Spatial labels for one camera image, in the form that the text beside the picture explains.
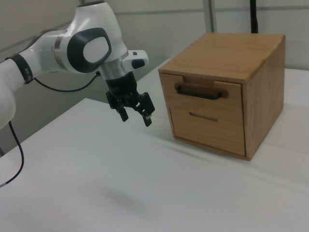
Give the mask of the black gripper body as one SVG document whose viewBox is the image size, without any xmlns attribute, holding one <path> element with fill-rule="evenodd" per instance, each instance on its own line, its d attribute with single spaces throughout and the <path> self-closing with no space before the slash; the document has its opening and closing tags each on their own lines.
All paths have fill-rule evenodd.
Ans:
<svg viewBox="0 0 309 232">
<path fill-rule="evenodd" d="M 137 82 L 133 72 L 106 82 L 109 87 L 106 97 L 111 108 L 117 108 L 122 104 L 135 107 L 138 104 Z"/>
</svg>

